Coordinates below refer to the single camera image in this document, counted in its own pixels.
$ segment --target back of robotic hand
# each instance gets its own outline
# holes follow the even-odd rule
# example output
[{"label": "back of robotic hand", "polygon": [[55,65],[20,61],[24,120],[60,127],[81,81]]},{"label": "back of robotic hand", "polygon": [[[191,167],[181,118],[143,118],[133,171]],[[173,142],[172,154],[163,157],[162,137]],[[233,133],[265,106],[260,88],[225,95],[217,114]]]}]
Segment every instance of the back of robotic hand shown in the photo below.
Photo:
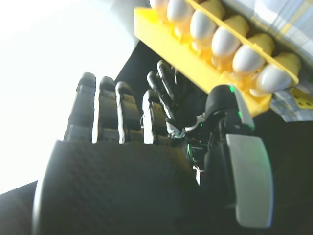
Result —
[{"label": "back of robotic hand", "polygon": [[[227,234],[227,216],[242,227],[270,225],[269,162],[238,91],[216,87],[205,112],[191,116],[180,106],[179,73],[165,62],[157,70],[141,118],[132,89],[102,79],[96,144],[95,77],[83,75],[38,183],[33,234]],[[189,162],[171,147],[176,139],[187,141]]]}]

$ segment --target white egg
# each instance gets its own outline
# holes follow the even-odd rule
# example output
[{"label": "white egg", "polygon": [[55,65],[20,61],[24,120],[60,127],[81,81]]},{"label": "white egg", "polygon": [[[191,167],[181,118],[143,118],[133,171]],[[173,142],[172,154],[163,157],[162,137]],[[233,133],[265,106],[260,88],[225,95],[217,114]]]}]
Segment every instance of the white egg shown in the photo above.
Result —
[{"label": "white egg", "polygon": [[167,6],[167,19],[175,24],[178,36],[189,34],[190,21],[194,13],[191,5],[184,0],[170,0]]},{"label": "white egg", "polygon": [[232,55],[239,45],[239,39],[220,26],[212,39],[212,52],[217,57],[227,57]]},{"label": "white egg", "polygon": [[150,6],[152,9],[167,8],[169,1],[170,0],[150,0]]},{"label": "white egg", "polygon": [[292,83],[288,73],[274,64],[266,65],[256,80],[256,89],[263,93],[273,93],[287,88]]},{"label": "white egg", "polygon": [[216,24],[206,14],[196,10],[190,22],[190,35],[194,41],[193,47],[211,47],[212,35],[216,29]]},{"label": "white egg", "polygon": [[233,59],[233,70],[237,73],[252,73],[265,63],[265,59],[248,45],[242,45]]}]

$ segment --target bright white light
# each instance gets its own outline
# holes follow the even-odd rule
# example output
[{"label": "bright white light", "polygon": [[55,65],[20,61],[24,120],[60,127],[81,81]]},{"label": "bright white light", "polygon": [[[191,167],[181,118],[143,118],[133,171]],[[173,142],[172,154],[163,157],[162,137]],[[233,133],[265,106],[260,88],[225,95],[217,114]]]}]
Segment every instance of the bright white light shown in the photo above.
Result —
[{"label": "bright white light", "polygon": [[115,78],[129,58],[134,42],[108,9],[94,0],[0,0],[0,194],[38,179],[83,72]]}]

